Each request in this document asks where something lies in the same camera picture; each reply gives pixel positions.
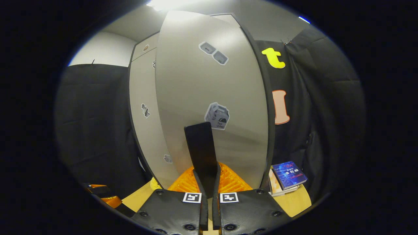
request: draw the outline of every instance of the blue book cover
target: blue book cover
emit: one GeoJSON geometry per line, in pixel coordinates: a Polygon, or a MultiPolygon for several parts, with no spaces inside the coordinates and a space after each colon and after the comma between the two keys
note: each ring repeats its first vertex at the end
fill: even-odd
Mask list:
{"type": "Polygon", "coordinates": [[[283,190],[305,183],[308,178],[292,161],[272,165],[283,190]]]}

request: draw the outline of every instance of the milk carton sticker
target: milk carton sticker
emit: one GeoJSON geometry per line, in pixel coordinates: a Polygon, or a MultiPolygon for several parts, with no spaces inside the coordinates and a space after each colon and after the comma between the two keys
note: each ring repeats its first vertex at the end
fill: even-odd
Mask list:
{"type": "Polygon", "coordinates": [[[212,129],[225,130],[229,121],[229,110],[227,107],[218,104],[218,102],[211,103],[206,111],[205,122],[210,122],[212,129]]]}

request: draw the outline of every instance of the black curtain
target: black curtain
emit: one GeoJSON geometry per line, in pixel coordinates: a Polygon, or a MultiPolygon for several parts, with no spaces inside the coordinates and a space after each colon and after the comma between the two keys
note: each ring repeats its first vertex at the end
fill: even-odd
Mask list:
{"type": "Polygon", "coordinates": [[[122,199],[150,180],[138,161],[128,79],[127,67],[69,66],[54,113],[60,159],[80,183],[105,184],[122,199]]]}
{"type": "Polygon", "coordinates": [[[290,121],[275,127],[272,164],[293,161],[308,177],[313,203],[335,189],[353,167],[364,140],[366,109],[360,80],[344,53],[316,29],[273,48],[286,66],[267,64],[272,90],[285,90],[290,121]]]}

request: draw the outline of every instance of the wooden table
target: wooden table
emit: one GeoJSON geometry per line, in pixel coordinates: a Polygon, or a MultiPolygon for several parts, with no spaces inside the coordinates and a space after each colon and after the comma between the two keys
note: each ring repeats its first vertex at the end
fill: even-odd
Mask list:
{"type": "MultiPolygon", "coordinates": [[[[144,186],[142,186],[137,191],[133,192],[131,195],[122,199],[123,204],[129,207],[133,211],[138,211],[145,201],[151,196],[154,190],[160,189],[154,180],[149,181],[144,186]]],[[[303,184],[293,192],[286,193],[282,196],[274,197],[274,200],[283,208],[283,210],[290,216],[294,217],[295,215],[301,213],[308,207],[310,207],[311,199],[309,198],[308,192],[306,191],[303,184]]],[[[212,204],[212,199],[208,200],[208,204],[212,204]]],[[[209,218],[212,217],[212,211],[209,210],[209,218]]],[[[218,230],[212,230],[212,221],[208,221],[209,231],[203,231],[203,235],[219,235],[218,230]]]]}

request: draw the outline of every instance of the cartoon sticker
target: cartoon sticker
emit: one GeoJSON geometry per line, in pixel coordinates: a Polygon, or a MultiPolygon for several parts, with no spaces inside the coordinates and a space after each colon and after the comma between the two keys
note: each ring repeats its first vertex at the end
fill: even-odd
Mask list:
{"type": "Polygon", "coordinates": [[[214,102],[209,105],[204,120],[205,122],[211,123],[212,129],[225,130],[229,118],[229,110],[227,107],[218,104],[218,102],[214,102]]]}
{"type": "Polygon", "coordinates": [[[145,104],[141,104],[141,109],[142,109],[142,113],[144,114],[146,118],[148,118],[151,115],[150,112],[148,112],[148,108],[147,106],[145,106],[145,104]]]}
{"type": "Polygon", "coordinates": [[[214,47],[212,47],[211,44],[207,42],[202,42],[201,44],[199,44],[199,49],[201,49],[204,53],[208,55],[212,55],[216,50],[214,47]]]}
{"type": "Polygon", "coordinates": [[[149,44],[147,44],[145,47],[144,47],[144,49],[142,50],[142,51],[146,51],[146,50],[148,50],[148,48],[150,47],[150,45],[149,44]]]}
{"type": "Polygon", "coordinates": [[[212,58],[220,65],[225,65],[229,60],[229,58],[226,55],[224,55],[222,52],[218,51],[218,49],[214,48],[211,44],[205,41],[199,44],[199,49],[202,50],[204,53],[212,56],[212,58]]]}
{"type": "Polygon", "coordinates": [[[228,62],[228,57],[222,54],[220,51],[213,54],[213,59],[215,59],[220,65],[225,65],[228,62]]]}
{"type": "Polygon", "coordinates": [[[170,155],[164,154],[164,160],[166,163],[173,163],[173,159],[170,155]]]}

